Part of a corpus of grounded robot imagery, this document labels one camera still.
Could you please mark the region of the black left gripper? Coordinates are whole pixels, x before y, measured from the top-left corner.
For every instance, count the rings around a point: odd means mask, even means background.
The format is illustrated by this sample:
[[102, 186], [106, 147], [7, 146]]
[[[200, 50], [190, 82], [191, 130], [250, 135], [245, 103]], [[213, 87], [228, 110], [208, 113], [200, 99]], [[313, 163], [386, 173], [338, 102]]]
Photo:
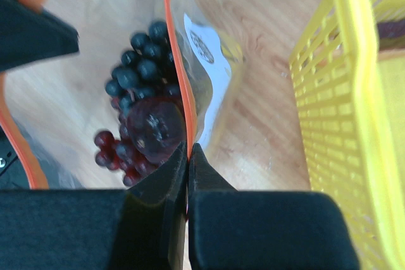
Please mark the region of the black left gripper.
[[[25, 129], [50, 189], [77, 189]], [[181, 269], [187, 146], [128, 190], [29, 189], [22, 162], [1, 128], [2, 269]]]

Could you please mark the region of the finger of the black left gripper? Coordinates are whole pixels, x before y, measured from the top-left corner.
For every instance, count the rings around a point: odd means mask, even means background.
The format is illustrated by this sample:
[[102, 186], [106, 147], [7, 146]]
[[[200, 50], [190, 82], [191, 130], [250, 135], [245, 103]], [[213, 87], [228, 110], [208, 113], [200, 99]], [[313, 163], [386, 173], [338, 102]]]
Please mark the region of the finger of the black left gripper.
[[79, 52], [78, 32], [46, 10], [1, 0], [1, 71]]

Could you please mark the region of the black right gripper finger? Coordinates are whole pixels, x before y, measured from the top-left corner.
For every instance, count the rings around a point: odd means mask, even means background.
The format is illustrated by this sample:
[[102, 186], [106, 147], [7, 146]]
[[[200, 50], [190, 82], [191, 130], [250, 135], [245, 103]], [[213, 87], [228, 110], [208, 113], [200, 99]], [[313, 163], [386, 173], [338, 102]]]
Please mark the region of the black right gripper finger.
[[320, 192], [238, 191], [195, 144], [189, 161], [193, 269], [359, 269], [344, 217]]

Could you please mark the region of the dark blue grape bunch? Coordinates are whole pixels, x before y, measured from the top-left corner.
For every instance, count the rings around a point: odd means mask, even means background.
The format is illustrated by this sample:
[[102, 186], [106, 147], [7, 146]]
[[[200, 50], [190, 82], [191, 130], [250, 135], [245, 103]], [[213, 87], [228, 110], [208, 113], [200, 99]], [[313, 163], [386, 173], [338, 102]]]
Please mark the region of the dark blue grape bunch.
[[168, 27], [154, 20], [146, 32], [130, 37], [130, 48], [121, 54], [120, 64], [111, 70], [105, 91], [113, 109], [124, 112], [135, 102], [150, 97], [181, 101], [180, 86]]

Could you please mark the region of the clear zip bag orange zipper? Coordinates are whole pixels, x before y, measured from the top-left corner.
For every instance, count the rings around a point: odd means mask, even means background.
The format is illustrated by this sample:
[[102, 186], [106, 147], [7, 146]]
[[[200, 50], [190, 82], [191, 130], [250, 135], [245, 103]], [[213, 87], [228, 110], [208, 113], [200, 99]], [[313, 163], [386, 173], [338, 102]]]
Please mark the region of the clear zip bag orange zipper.
[[118, 111], [105, 91], [111, 70], [130, 48], [133, 33], [154, 20], [168, 27], [188, 146], [211, 158], [243, 70], [240, 45], [214, 29], [195, 0], [19, 0], [46, 10], [78, 32], [79, 52], [1, 71], [1, 128], [26, 172], [30, 190], [48, 190], [22, 130], [40, 143], [79, 188], [124, 188], [122, 171], [94, 160], [94, 136], [120, 137]]

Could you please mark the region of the dark purple grape bunch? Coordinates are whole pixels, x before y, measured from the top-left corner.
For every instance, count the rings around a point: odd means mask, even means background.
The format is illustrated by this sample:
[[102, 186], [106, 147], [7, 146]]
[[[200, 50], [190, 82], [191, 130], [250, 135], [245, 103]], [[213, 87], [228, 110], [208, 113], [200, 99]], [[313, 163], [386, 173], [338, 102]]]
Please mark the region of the dark purple grape bunch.
[[122, 171], [123, 184], [132, 187], [157, 170], [157, 165], [150, 163], [132, 143], [125, 125], [124, 111], [119, 100], [110, 100], [111, 107], [118, 111], [120, 137], [115, 138], [109, 130], [100, 130], [94, 136], [98, 151], [94, 157], [96, 164], [110, 171]]

